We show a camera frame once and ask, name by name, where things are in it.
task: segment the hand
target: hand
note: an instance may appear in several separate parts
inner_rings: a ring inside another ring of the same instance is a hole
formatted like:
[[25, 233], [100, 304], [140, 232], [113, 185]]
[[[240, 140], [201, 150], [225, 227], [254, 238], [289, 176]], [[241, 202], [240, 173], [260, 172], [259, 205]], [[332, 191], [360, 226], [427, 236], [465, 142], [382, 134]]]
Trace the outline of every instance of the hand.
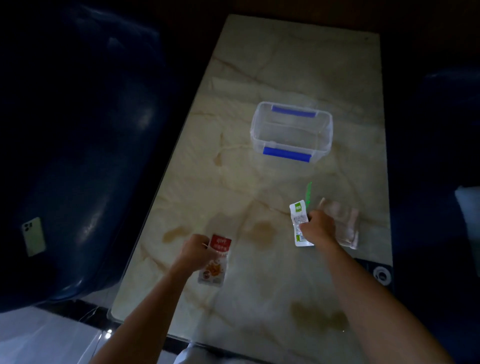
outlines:
[[207, 249], [209, 241], [205, 235], [193, 234], [183, 243], [172, 268], [190, 276], [194, 271], [206, 266], [210, 260], [217, 259], [219, 254], [213, 249]]
[[311, 218], [309, 222], [300, 224], [300, 230], [308, 241], [315, 244], [319, 249], [326, 244], [337, 244], [335, 223], [330, 216], [323, 211], [313, 210], [310, 212], [309, 217]]

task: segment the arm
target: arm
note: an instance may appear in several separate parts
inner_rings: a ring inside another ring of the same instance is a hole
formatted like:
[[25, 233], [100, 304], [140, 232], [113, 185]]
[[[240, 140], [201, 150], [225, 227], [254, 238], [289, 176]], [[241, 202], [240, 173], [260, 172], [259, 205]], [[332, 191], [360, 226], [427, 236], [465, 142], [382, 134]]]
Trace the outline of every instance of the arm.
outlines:
[[217, 257], [214, 250], [206, 249], [208, 241], [206, 236], [194, 234], [184, 243], [179, 257], [165, 276], [125, 319], [123, 325], [90, 363], [157, 362], [187, 279], [194, 271]]
[[312, 211], [300, 229], [325, 257], [340, 305], [371, 363], [454, 362], [426, 327], [340, 247], [331, 217]]

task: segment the person's left hand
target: person's left hand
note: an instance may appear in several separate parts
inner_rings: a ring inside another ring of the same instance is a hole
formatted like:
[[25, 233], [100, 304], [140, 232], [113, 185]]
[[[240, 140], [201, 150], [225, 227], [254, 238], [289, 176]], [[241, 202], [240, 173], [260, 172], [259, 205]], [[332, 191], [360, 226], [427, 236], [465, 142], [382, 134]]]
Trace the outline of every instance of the person's left hand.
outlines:
[[179, 256], [172, 267], [191, 275], [202, 269], [210, 260], [217, 259], [219, 254], [213, 249], [207, 249], [210, 239], [205, 235], [193, 234], [183, 243]]

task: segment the red label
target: red label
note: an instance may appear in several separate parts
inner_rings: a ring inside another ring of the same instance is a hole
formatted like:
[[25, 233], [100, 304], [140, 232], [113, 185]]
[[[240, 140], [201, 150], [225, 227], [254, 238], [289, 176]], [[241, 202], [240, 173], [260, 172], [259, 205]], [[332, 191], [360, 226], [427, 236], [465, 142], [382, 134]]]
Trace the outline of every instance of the red label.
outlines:
[[212, 236], [210, 246], [220, 253], [226, 253], [230, 249], [231, 239], [223, 238], [218, 235]]

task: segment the person's left arm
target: person's left arm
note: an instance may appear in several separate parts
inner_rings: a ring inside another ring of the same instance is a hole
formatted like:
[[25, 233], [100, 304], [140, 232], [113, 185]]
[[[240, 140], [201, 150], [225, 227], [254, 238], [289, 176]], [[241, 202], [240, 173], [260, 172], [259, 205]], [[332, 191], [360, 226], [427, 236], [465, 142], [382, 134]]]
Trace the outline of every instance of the person's left arm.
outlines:
[[166, 275], [92, 358], [91, 364], [157, 362], [187, 279], [217, 258], [214, 250], [206, 249], [208, 242], [206, 236], [194, 234], [184, 243]]

